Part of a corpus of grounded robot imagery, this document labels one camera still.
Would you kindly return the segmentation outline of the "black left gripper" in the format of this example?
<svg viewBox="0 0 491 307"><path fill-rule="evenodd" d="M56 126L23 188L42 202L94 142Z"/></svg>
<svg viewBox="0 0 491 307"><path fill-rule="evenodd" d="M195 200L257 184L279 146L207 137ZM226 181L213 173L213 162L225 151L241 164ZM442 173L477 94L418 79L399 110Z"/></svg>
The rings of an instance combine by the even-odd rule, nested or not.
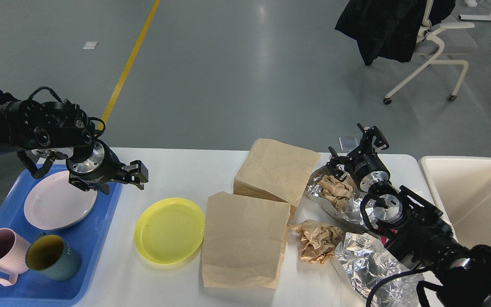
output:
<svg viewBox="0 0 491 307"><path fill-rule="evenodd" d="M149 170L140 160L124 165L101 140L94 142L92 154L82 162L66 160L68 182L82 191L101 191L110 194L108 182L132 184L139 190L149 181Z"/></svg>

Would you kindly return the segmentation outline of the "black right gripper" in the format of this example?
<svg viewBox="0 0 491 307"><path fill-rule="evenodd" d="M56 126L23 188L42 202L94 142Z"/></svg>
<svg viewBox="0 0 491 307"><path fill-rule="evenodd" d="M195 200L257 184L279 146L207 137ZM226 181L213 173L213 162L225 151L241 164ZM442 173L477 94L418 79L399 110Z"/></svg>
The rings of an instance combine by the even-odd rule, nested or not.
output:
<svg viewBox="0 0 491 307"><path fill-rule="evenodd" d="M339 156L333 147L329 147L331 157L326 163L327 169L340 182L345 180L346 171L362 192L368 192L370 187L378 182L389 185L390 172L377 153L387 150L390 144L377 126L357 126L363 133L358 145L358 155L351 152L347 156ZM345 166L345 171L339 169L339 165Z"/></svg>

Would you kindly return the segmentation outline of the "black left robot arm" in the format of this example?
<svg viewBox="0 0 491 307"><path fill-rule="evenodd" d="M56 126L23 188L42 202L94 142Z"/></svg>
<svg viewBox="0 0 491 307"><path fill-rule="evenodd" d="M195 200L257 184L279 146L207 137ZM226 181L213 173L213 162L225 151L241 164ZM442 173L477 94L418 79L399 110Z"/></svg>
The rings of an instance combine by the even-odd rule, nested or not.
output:
<svg viewBox="0 0 491 307"><path fill-rule="evenodd" d="M82 191L109 194L111 182L143 190L149 177L144 163L121 163L101 140L105 122L48 90L53 101L35 101L41 91L37 89L26 100L0 105L0 155L15 152L34 179L44 177L55 161L63 160L69 183Z"/></svg>

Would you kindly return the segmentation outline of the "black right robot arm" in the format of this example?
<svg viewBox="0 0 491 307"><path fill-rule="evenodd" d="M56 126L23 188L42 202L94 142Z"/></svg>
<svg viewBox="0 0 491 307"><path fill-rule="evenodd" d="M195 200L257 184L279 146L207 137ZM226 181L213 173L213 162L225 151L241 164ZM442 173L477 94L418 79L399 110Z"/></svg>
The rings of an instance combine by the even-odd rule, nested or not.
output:
<svg viewBox="0 0 491 307"><path fill-rule="evenodd" d="M386 138L376 126L357 126L363 133L358 146L345 156L329 147L326 167L340 181L351 177L364 192L360 213L366 228L388 239L385 248L397 260L410 263L409 271L378 282L366 305L387 283L431 271L440 284L417 283L421 306L429 305L425 294L429 289L445 307L491 307L491 247L460 245L439 208L405 186L393 187L390 172L378 157L379 151L389 148Z"/></svg>

